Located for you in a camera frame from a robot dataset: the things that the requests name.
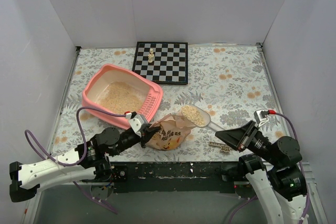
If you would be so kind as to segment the wooden piano shaped ornament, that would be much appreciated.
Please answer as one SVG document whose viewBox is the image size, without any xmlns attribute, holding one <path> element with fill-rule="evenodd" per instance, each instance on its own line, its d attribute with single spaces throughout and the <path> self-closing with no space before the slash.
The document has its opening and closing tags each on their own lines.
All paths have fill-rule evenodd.
<svg viewBox="0 0 336 224">
<path fill-rule="evenodd" d="M 218 147 L 221 153 L 230 153 L 233 149 L 224 143 L 209 142 L 209 146 Z"/>
</svg>

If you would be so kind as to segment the tan cat litter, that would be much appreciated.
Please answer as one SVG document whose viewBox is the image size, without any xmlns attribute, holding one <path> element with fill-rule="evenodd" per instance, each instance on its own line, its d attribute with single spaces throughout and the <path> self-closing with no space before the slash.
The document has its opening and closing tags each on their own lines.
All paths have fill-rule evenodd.
<svg viewBox="0 0 336 224">
<path fill-rule="evenodd" d="M 123 114 L 126 111 L 138 112 L 144 99 L 137 89 L 125 82 L 113 82 L 103 90 L 97 103 L 115 114 Z"/>
</svg>

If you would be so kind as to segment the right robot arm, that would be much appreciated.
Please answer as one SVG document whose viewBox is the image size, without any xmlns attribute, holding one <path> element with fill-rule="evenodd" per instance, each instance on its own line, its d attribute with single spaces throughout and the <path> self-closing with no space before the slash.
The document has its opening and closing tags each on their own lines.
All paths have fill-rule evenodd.
<svg viewBox="0 0 336 224">
<path fill-rule="evenodd" d="M 296 139 L 283 136 L 272 143 L 254 121 L 215 136 L 235 151 L 251 152 L 238 159 L 237 173 L 251 184 L 268 223 L 308 223 L 310 199 Z"/>
</svg>

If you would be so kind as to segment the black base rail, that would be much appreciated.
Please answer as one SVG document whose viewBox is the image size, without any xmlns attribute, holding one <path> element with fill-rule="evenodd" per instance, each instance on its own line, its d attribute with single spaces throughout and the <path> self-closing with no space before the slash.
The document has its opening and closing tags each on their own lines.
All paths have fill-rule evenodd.
<svg viewBox="0 0 336 224">
<path fill-rule="evenodd" d="M 238 162 L 115 162 L 107 178 L 85 182 L 112 185 L 115 193 L 218 191 L 248 197 L 254 190 Z"/>
</svg>

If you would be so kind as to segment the clear plastic scoop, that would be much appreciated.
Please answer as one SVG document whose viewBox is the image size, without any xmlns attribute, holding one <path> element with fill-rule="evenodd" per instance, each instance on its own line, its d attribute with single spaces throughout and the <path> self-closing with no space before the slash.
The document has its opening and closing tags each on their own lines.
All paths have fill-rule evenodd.
<svg viewBox="0 0 336 224">
<path fill-rule="evenodd" d="M 207 112 L 197 106 L 184 105 L 181 107 L 181 114 L 199 128 L 207 127 L 214 132 L 224 130 L 222 127 L 212 121 L 211 116 Z"/>
</svg>

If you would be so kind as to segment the cream chess piece front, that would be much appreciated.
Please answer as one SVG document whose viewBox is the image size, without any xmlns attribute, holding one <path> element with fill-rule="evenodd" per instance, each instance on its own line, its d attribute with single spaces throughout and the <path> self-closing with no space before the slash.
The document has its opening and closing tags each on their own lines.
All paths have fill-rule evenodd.
<svg viewBox="0 0 336 224">
<path fill-rule="evenodd" d="M 148 63 L 152 63 L 154 59 L 154 54 L 149 54 L 148 55 Z"/>
</svg>

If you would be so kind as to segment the peach cat litter bag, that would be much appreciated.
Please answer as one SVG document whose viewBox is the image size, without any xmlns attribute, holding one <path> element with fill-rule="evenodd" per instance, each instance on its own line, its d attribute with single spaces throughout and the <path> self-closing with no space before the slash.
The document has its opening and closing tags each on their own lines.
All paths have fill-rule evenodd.
<svg viewBox="0 0 336 224">
<path fill-rule="evenodd" d="M 160 130 L 152 136 L 146 146 L 156 150 L 170 151 L 178 148 L 196 125 L 178 113 L 164 116 L 150 126 L 150 128 L 154 127 L 159 127 Z"/>
</svg>

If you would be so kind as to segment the pink litter box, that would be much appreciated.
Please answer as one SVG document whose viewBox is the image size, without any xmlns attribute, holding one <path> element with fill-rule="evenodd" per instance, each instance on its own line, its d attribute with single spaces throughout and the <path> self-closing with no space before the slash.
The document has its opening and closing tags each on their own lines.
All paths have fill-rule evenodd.
<svg viewBox="0 0 336 224">
<path fill-rule="evenodd" d="M 163 98 L 162 88 L 131 70 L 103 65 L 82 92 L 82 106 L 113 114 L 137 112 L 151 121 Z"/>
</svg>

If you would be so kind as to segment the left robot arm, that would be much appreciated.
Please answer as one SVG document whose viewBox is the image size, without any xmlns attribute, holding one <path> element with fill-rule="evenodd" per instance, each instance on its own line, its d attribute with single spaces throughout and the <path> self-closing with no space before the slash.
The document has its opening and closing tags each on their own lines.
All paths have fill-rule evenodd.
<svg viewBox="0 0 336 224">
<path fill-rule="evenodd" d="M 145 146 L 159 130 L 158 126 L 147 125 L 137 135 L 133 129 L 120 133 L 115 127 L 108 127 L 86 143 L 56 157 L 32 164 L 12 162 L 9 165 L 10 199 L 26 201 L 40 191 L 68 182 L 113 180 L 118 173 L 111 167 L 109 158 L 138 143 Z"/>
</svg>

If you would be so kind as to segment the black white chessboard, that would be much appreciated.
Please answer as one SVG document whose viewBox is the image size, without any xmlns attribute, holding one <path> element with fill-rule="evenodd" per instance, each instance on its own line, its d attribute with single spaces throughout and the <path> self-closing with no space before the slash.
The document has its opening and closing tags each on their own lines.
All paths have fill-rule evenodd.
<svg viewBox="0 0 336 224">
<path fill-rule="evenodd" d="M 154 59 L 148 63 L 150 49 Z M 157 84 L 188 84 L 188 43 L 138 41 L 132 71 Z"/>
</svg>

